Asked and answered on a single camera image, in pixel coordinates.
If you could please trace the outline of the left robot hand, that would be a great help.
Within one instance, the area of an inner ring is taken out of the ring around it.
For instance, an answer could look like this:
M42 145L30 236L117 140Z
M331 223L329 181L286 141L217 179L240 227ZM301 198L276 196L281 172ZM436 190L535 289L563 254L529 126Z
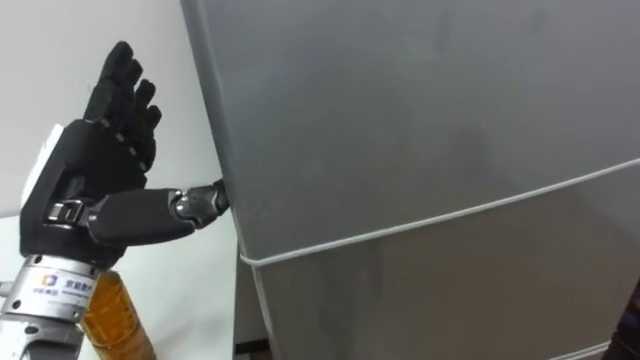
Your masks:
M142 73L131 46L117 42L83 116L63 128L21 209L22 256L109 269L127 248L184 238L229 209L222 180L147 188L162 113Z

